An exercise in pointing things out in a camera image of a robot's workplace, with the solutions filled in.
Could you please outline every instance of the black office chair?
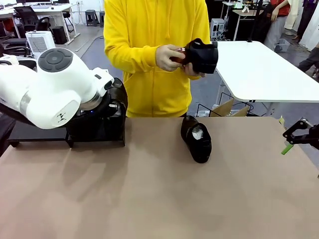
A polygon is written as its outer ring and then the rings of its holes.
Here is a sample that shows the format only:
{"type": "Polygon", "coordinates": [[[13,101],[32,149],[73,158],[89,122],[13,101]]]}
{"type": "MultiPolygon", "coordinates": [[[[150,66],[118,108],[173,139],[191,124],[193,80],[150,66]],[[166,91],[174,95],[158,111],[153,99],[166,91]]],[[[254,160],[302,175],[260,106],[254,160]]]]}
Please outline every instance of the black office chair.
{"type": "Polygon", "coordinates": [[[50,29],[50,18],[38,19],[36,13],[30,6],[17,6],[14,10],[19,14],[25,31],[47,31],[50,29]]]}
{"type": "Polygon", "coordinates": [[[7,45],[3,46],[3,44],[0,42],[0,57],[3,57],[3,54],[23,57],[27,57],[31,54],[30,49],[26,46],[26,44],[12,46],[6,41],[4,41],[4,44],[7,45]]]}

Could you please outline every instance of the hand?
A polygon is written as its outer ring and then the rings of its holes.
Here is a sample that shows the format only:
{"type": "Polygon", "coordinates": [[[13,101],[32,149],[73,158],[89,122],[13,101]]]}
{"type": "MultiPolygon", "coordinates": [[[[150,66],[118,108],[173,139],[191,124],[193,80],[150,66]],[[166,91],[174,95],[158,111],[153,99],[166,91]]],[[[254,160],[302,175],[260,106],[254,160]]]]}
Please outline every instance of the hand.
{"type": "Polygon", "coordinates": [[[206,74],[205,73],[199,73],[199,72],[194,72],[193,70],[193,64],[188,63],[185,66],[182,66],[182,70],[185,72],[186,75],[188,76],[201,76],[201,77],[205,77],[206,74]]]}
{"type": "Polygon", "coordinates": [[[278,8],[275,8],[273,10],[273,13],[271,15],[271,22],[274,22],[276,21],[277,17],[278,17],[278,13],[279,13],[279,9],[278,8]]]}
{"type": "Polygon", "coordinates": [[[174,45],[164,45],[160,46],[156,50],[156,64],[158,67],[165,71],[174,71],[178,67],[182,67],[180,63],[173,62],[170,60],[170,57],[177,57],[180,59],[184,59],[185,55],[176,51],[180,47],[174,45]]]}

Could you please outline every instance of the trousers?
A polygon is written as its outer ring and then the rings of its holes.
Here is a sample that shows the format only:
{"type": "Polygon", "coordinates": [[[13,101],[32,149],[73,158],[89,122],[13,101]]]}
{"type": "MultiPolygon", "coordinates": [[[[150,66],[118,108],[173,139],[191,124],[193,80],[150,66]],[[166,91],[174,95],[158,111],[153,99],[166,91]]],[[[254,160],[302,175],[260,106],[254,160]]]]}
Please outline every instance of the trousers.
{"type": "Polygon", "coordinates": [[[315,7],[312,5],[308,5],[304,7],[303,14],[301,16],[300,24],[298,27],[297,35],[301,39],[303,37],[303,34],[315,12],[315,7]]]}
{"type": "Polygon", "coordinates": [[[273,23],[271,23],[266,39],[264,41],[264,45],[272,51],[275,50],[275,47],[278,44],[281,35],[283,34],[286,20],[287,16],[278,16],[277,19],[273,23]]]}
{"type": "Polygon", "coordinates": [[[306,60],[299,63],[298,68],[301,71],[306,72],[313,65],[315,65],[317,68],[319,68],[319,48],[318,47],[315,47],[311,51],[310,55],[308,56],[308,58],[306,60]]]}

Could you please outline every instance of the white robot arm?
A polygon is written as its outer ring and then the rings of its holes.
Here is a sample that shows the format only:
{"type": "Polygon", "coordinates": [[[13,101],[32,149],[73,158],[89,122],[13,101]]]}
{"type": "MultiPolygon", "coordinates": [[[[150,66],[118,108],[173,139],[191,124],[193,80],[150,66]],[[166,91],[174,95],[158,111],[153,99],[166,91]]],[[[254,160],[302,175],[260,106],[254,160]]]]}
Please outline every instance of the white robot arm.
{"type": "Polygon", "coordinates": [[[90,70],[63,48],[45,51],[37,72],[21,65],[0,65],[0,104],[20,112],[42,129],[65,125],[76,112],[98,106],[114,78],[90,70]]]}

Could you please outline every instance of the white device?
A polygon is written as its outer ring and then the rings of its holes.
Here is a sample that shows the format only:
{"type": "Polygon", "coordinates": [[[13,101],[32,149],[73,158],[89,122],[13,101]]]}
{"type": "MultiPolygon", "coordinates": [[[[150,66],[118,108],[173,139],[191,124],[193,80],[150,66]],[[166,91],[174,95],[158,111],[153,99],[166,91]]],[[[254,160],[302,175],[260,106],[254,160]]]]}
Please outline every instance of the white device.
{"type": "Polygon", "coordinates": [[[243,0],[238,0],[234,8],[243,8],[243,0]]]}
{"type": "Polygon", "coordinates": [[[79,109],[94,109],[114,82],[107,70],[89,70],[63,48],[40,55],[37,70],[0,65],[0,103],[42,129],[65,125],[79,109]]]}
{"type": "Polygon", "coordinates": [[[35,59],[38,59],[46,50],[55,48],[50,31],[30,31],[25,36],[35,59]]]}
{"type": "Polygon", "coordinates": [[[213,18],[210,24],[210,38],[217,38],[224,31],[225,21],[221,18],[213,18]]]}

